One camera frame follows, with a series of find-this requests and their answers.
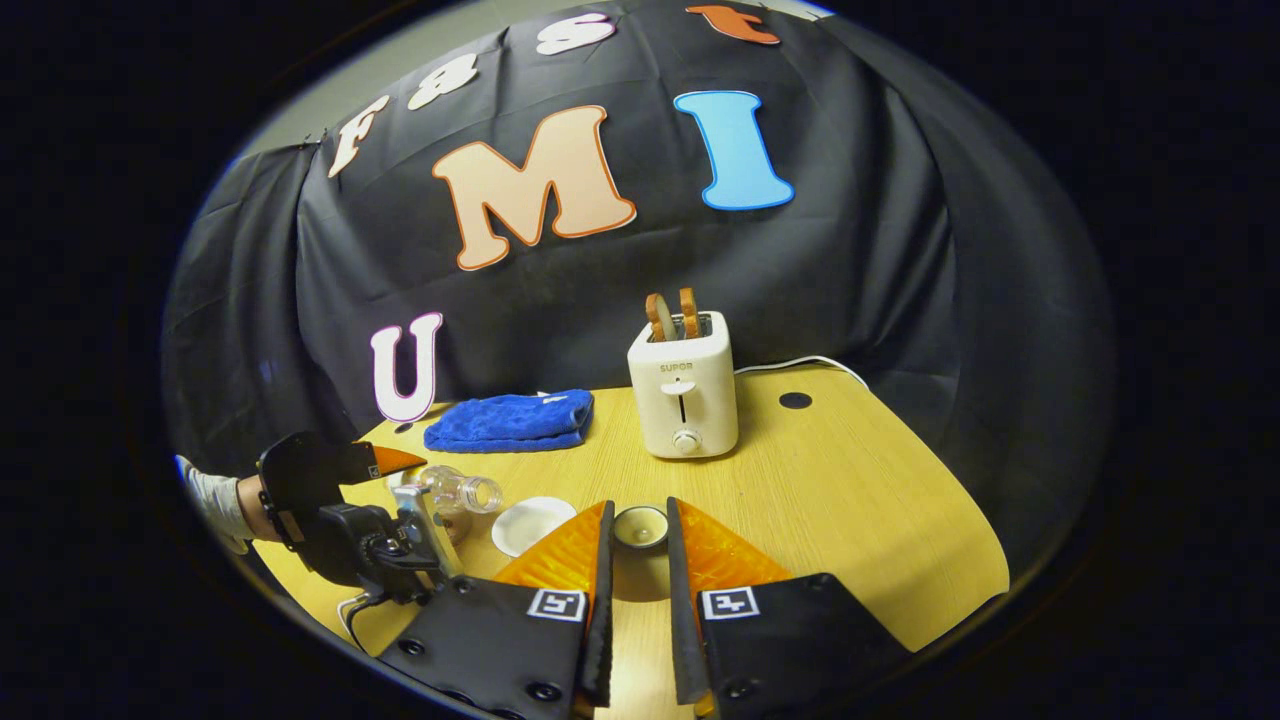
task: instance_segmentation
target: clear bottle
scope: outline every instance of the clear bottle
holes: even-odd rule
[[[448,465],[426,465],[404,474],[406,483],[426,486],[449,541],[458,544],[471,530],[471,512],[484,515],[502,507],[502,488],[489,478],[463,475]]]

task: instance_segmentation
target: wooden table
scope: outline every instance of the wooden table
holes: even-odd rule
[[[813,398],[786,409],[785,392]],[[660,460],[644,450],[630,387],[593,391],[595,419],[584,445],[552,452],[456,455],[425,451],[438,404],[407,432],[384,423],[364,439],[425,455],[431,464],[485,475],[507,507],[553,496],[584,510],[613,500],[666,507],[678,497],[710,514],[796,575],[829,571],[910,651],[916,651],[1009,589],[1009,568],[991,525],[942,462],[861,384],[841,370],[801,366],[737,377],[741,437],[708,460]],[[347,502],[394,516],[384,482],[342,488]],[[509,559],[494,547],[495,515],[477,516],[458,548],[466,573],[490,578]],[[308,573],[278,543],[255,543],[289,593],[346,638],[337,605],[358,594]],[[676,705],[666,557],[614,557],[612,707],[602,720],[690,717]],[[415,606],[384,603],[357,616],[366,650],[383,651]]]

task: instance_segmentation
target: toaster knob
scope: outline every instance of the toaster knob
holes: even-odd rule
[[[676,450],[689,455],[703,445],[703,438],[698,437],[698,433],[692,430],[676,430],[675,437],[671,438],[671,443],[676,446]]]

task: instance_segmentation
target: gray sleeve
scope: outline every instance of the gray sleeve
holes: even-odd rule
[[[183,483],[187,486],[187,493],[218,539],[236,555],[248,552],[244,541],[251,539],[253,533],[248,529],[248,523],[244,521],[244,512],[241,510],[239,496],[236,492],[236,484],[239,480],[201,473],[180,455],[177,456],[177,460]]]

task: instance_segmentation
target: white cable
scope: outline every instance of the white cable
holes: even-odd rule
[[[790,368],[791,365],[799,365],[801,363],[814,363],[814,361],[826,363],[828,365],[835,365],[836,368],[840,368],[841,370],[844,370],[844,372],[849,373],[850,375],[852,375],[855,380],[863,383],[863,387],[865,387],[868,389],[868,392],[872,389],[870,386],[867,384],[867,380],[864,380],[861,378],[861,375],[859,375],[858,373],[855,373],[855,372],[850,370],[849,368],[841,365],[840,363],[836,363],[831,357],[823,357],[822,355],[805,355],[804,357],[796,357],[795,360],[787,360],[786,363],[774,363],[772,365],[751,365],[750,368],[739,368],[739,369],[733,370],[733,374],[739,375],[739,374],[742,374],[742,373],[750,373],[751,370],[777,370],[778,368]]]
[[[369,593],[367,592],[362,592],[362,593],[357,594],[356,597],[353,597],[351,600],[344,600],[344,601],[339,602],[338,603],[338,624],[342,625],[343,628],[346,628],[347,626],[347,616],[343,615],[342,611],[346,610],[348,605],[355,605],[357,602],[364,602],[366,600],[369,600]]]

